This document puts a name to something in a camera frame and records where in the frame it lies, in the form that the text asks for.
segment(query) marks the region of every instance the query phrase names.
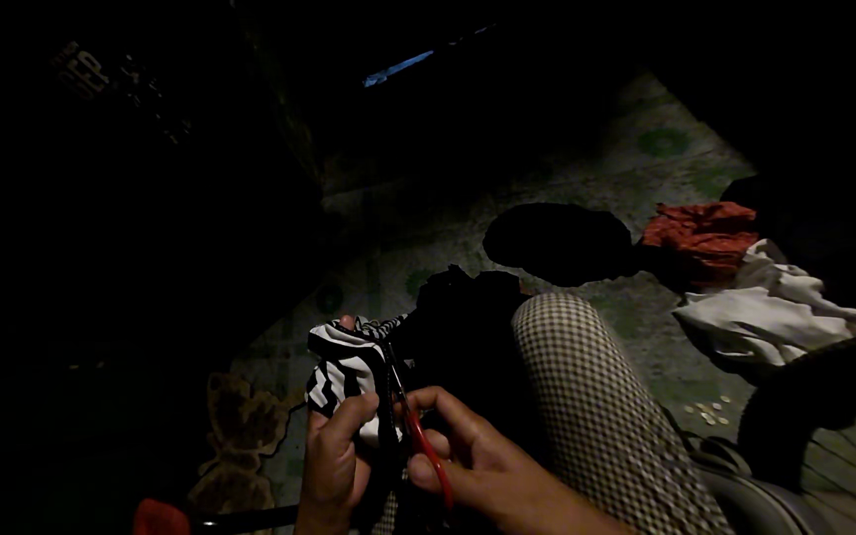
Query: hand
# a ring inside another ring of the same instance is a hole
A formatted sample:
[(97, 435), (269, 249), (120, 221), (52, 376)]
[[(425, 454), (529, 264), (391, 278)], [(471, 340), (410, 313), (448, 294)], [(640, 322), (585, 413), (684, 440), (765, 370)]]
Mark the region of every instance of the hand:
[[(342, 316), (339, 324), (353, 328), (355, 319)], [(346, 398), (332, 418), (309, 411), (306, 432), (303, 493), (294, 533), (344, 534), (352, 510), (362, 500), (372, 466), (356, 455), (352, 440), (375, 417), (378, 394), (370, 392)]]
[[(425, 436), (443, 459), (455, 503), (476, 509), (507, 534), (629, 533), (582, 496), (542, 468), (524, 450), (444, 388), (429, 386), (408, 393), (414, 410), (434, 408), (451, 426), (450, 437), (433, 429)], [(401, 413), (401, 406), (396, 405)], [(419, 488), (441, 493), (428, 458), (408, 462), (408, 477)]]

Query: bicycle wheel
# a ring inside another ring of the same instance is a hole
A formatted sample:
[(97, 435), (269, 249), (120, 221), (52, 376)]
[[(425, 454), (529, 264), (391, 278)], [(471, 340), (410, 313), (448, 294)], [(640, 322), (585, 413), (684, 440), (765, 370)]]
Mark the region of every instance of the bicycle wheel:
[(806, 495), (856, 529), (856, 338), (788, 363), (759, 387), (738, 445), (755, 478)]

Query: red cloth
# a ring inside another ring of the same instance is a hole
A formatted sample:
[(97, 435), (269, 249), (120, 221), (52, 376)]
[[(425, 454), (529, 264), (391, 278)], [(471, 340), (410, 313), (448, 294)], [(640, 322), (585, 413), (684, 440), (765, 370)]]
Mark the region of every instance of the red cloth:
[(755, 211), (731, 202), (667, 207), (656, 205), (643, 231), (643, 245), (673, 249), (683, 271), (696, 286), (728, 284), (758, 241)]
[(190, 520), (177, 507), (145, 498), (134, 511), (133, 535), (190, 535)]

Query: red object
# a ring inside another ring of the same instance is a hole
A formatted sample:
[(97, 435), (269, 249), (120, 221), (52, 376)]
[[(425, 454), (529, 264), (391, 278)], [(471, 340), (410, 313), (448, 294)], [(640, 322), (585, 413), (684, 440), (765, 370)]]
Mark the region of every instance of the red object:
[(401, 398), (401, 407), (403, 407), (402, 410), (405, 412), (408, 434), (412, 436), (412, 449), (415, 453), (424, 453), (428, 457), (428, 460), (431, 461), (434, 473), (437, 474), (437, 480), (441, 482), (441, 497), (444, 501), (444, 508), (451, 511), (455, 506), (455, 495), (451, 491), (448, 474), (445, 473), (444, 467), (441, 466), (441, 457), (437, 455), (434, 447), (428, 442), (418, 413), (408, 408), (408, 401), (404, 399), (404, 396)]
[(391, 344), (382, 346), (385, 355), (385, 361), (388, 363), (389, 369), (392, 371), (392, 376), (395, 379), (395, 393), (398, 394), (398, 401), (401, 402), (401, 411), (405, 416), (405, 427), (408, 429), (408, 434), (412, 437), (412, 450), (415, 453), (424, 453), (428, 460), (431, 461), (434, 467), (434, 473), (437, 474), (437, 480), (441, 483), (441, 499), (444, 503), (444, 508), (448, 512), (455, 507), (455, 494), (451, 491), (451, 482), (448, 481), (448, 474), (445, 473), (444, 467), (441, 465), (441, 457), (434, 451), (428, 438), (425, 437), (424, 428), (422, 428), (422, 420), (417, 412), (408, 407), (408, 399), (405, 397), (405, 385), (401, 383), (401, 376), (398, 375), (398, 361), (395, 358), (395, 350)]
[(758, 241), (755, 211), (731, 202), (667, 207), (643, 231), (642, 244), (673, 249), (695, 286), (725, 286)]
[(134, 512), (134, 535), (190, 535), (190, 520), (180, 509), (145, 498)]

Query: brown stain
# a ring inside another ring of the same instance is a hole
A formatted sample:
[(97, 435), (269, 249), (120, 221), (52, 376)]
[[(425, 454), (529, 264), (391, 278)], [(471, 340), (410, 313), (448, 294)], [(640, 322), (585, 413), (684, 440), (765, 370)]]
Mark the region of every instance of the brown stain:
[(215, 456), (200, 466), (202, 477), (187, 498), (211, 514), (274, 506), (269, 480), (257, 473), (260, 455), (276, 452), (289, 412), (303, 403), (302, 391), (280, 400), (270, 392), (252, 392), (249, 383), (229, 373), (211, 373), (207, 387), (213, 427), (208, 442)]

